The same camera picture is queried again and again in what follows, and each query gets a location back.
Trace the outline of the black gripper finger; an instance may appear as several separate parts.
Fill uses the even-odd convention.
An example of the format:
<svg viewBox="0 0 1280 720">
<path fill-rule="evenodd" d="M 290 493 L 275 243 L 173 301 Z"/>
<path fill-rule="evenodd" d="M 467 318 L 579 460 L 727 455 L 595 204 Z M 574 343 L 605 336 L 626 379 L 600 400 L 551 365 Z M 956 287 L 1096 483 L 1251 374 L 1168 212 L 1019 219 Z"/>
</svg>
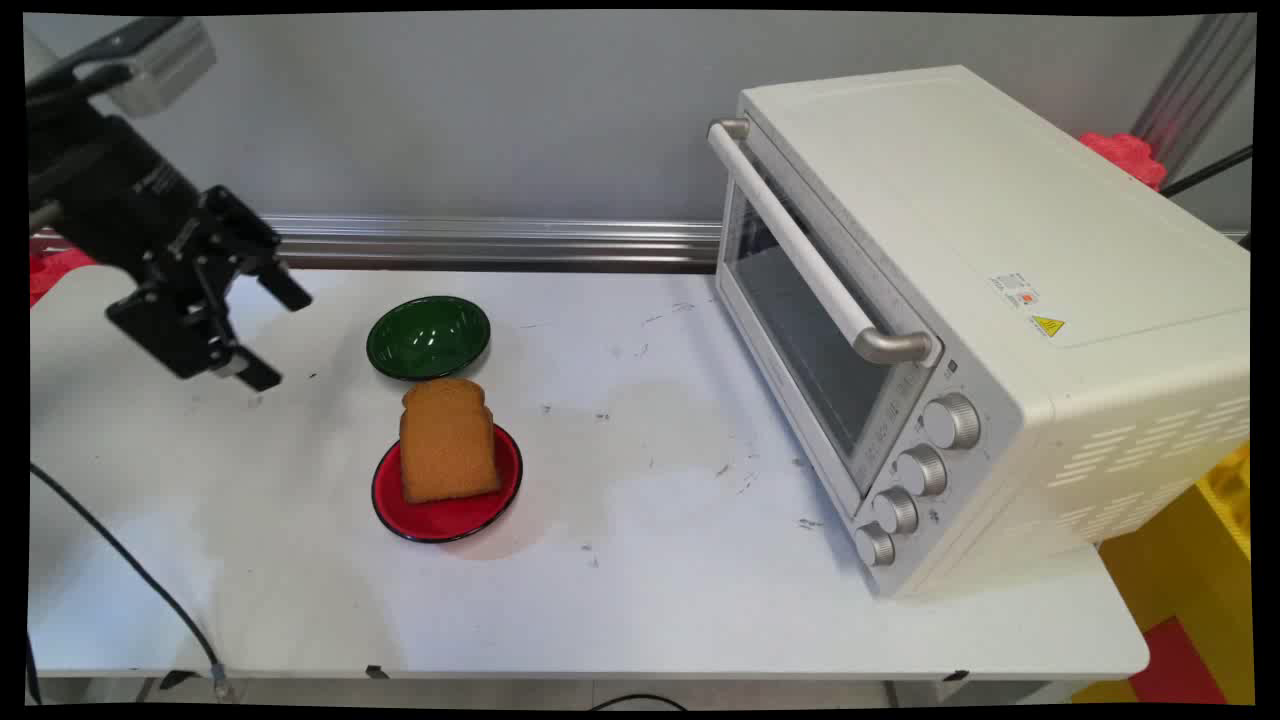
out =
<svg viewBox="0 0 1280 720">
<path fill-rule="evenodd" d="M 106 318 L 180 379 L 204 373 L 238 379 L 255 392 L 282 383 L 278 369 L 239 342 L 227 311 L 188 304 L 173 293 L 140 288 L 110 304 Z"/>
<path fill-rule="evenodd" d="M 238 196 L 224 186 L 214 186 L 204 192 L 204 213 L 211 223 L 209 243 L 238 273 L 256 278 L 292 313 L 312 302 L 279 255 L 280 236 Z"/>
</svg>

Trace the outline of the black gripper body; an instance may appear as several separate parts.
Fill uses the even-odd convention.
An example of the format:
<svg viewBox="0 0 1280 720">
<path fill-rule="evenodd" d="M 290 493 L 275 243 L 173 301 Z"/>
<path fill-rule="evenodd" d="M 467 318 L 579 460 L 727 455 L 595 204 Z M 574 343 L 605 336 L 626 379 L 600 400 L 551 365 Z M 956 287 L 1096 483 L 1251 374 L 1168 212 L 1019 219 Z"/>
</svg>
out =
<svg viewBox="0 0 1280 720">
<path fill-rule="evenodd" d="M 243 204 L 198 188 L 138 132 L 86 97 L 28 99 L 29 200 L 97 264 L 123 272 L 124 304 L 219 304 L 243 273 Z"/>
</svg>

